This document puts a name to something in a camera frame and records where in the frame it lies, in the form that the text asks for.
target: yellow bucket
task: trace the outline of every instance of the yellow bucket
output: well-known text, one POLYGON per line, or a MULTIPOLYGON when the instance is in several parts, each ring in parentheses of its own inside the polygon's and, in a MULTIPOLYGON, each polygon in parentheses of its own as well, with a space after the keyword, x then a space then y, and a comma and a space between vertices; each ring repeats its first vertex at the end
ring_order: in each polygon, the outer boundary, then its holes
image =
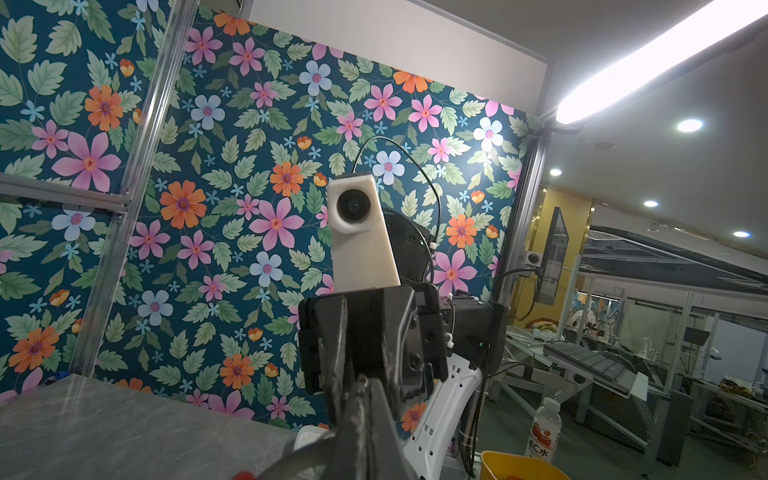
POLYGON ((556 467, 538 458, 501 452, 483 452, 480 480, 570 480, 556 467))

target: plastic bottle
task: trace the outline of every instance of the plastic bottle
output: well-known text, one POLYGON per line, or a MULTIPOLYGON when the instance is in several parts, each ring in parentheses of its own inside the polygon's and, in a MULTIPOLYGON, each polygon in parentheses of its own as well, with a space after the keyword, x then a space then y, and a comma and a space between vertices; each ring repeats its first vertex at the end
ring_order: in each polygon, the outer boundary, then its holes
POLYGON ((554 451, 560 440, 560 429, 563 421, 558 414, 560 404, 554 399, 545 398, 542 405, 536 410, 531 425, 531 436, 528 438, 528 447, 525 456, 540 458, 547 463, 552 463, 554 451))

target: ceiling light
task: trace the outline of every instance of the ceiling light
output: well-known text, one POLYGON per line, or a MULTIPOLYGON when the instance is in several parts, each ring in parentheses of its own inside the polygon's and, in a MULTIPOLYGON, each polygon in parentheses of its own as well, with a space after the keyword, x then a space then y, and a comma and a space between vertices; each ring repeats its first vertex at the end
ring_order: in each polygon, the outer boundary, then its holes
POLYGON ((702 123, 701 120, 696 120, 695 118, 689 118, 688 120, 683 120, 679 124, 677 124, 677 129, 679 131, 690 133, 692 131, 696 131, 700 129, 704 123, 702 123))
POLYGON ((576 87, 558 105, 570 124, 611 106, 660 74, 768 14, 765 0, 713 0, 690 17, 576 87))

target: light blue flower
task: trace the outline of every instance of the light blue flower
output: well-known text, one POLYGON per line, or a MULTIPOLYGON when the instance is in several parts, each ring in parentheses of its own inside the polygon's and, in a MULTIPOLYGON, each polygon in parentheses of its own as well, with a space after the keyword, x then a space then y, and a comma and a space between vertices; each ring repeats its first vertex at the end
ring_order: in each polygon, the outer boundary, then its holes
POLYGON ((200 122, 197 122, 194 125, 190 125, 190 135, 194 135, 195 138, 197 138, 197 135, 202 135, 203 131, 200 129, 200 126, 202 124, 200 122))
POLYGON ((69 0, 69 5, 72 5, 75 10, 74 14, 77 16, 82 16, 83 18, 88 17, 88 0, 69 0))
POLYGON ((138 320, 136 322, 136 331, 139 332, 139 335, 144 335, 146 332, 149 332, 149 319, 143 319, 138 320))
POLYGON ((136 16, 134 16, 131 21, 136 24, 136 31, 146 29, 144 24, 147 23, 147 20, 141 17, 141 13, 139 13, 138 10, 136 11, 136 16))
POLYGON ((67 300, 67 308, 72 310, 72 309, 74 309, 75 305, 80 305, 80 297, 81 296, 82 295, 70 296, 69 300, 67 300))
POLYGON ((76 243, 67 243, 64 245, 64 251, 59 255, 59 258, 61 257, 67 257, 67 260, 70 260, 73 255, 77 255, 80 253, 78 251, 78 245, 76 243))
POLYGON ((209 194, 205 194, 205 201, 210 203, 211 205, 215 204, 217 201, 219 201, 219 192, 212 191, 209 194))
POLYGON ((22 115, 29 115, 29 121, 35 121, 36 118, 43 119, 43 115, 40 113, 45 110, 45 107, 35 107, 32 100, 27 100, 27 108, 22 110, 22 115))
POLYGON ((203 68, 203 64, 200 64, 197 67, 193 68, 192 71, 194 72, 194 77, 195 78, 202 78, 203 75, 208 73, 208 70, 203 68))
POLYGON ((142 273, 149 273, 154 268, 154 265, 149 263, 149 259, 147 258, 143 263, 139 263, 139 267, 141 267, 142 273))
POLYGON ((105 64, 111 69, 115 69, 118 67, 118 61, 114 58, 117 56, 114 53, 105 53, 105 57, 107 57, 107 60, 104 61, 105 64))
POLYGON ((40 313, 43 311, 43 307, 48 305, 46 302, 43 301, 43 297, 38 298, 38 301, 35 303, 30 303, 29 308, 32 310, 29 310, 30 313, 40 313))
POLYGON ((139 80, 136 75, 134 75, 134 80, 130 83, 130 85, 134 88, 134 92, 141 90, 141 80, 139 80))
POLYGON ((42 214, 40 210, 41 204, 27 204, 27 207, 23 210, 25 214, 29 214, 29 218, 34 218, 35 215, 42 214))

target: gray floor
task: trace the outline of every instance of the gray floor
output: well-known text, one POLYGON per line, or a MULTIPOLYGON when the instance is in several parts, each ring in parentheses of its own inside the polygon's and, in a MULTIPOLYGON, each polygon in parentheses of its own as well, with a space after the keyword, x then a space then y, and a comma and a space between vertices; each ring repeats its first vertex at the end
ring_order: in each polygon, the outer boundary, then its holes
MULTIPOLYGON (((554 464, 571 480, 615 480, 641 478, 642 453, 620 445, 575 423, 567 413, 563 417, 554 464)), ((478 450, 522 454, 532 418, 503 392, 494 404, 487 402, 478 433, 478 450)), ((750 471, 748 452, 698 437, 686 438, 680 466, 673 468, 657 462, 652 480, 755 480, 750 471)))

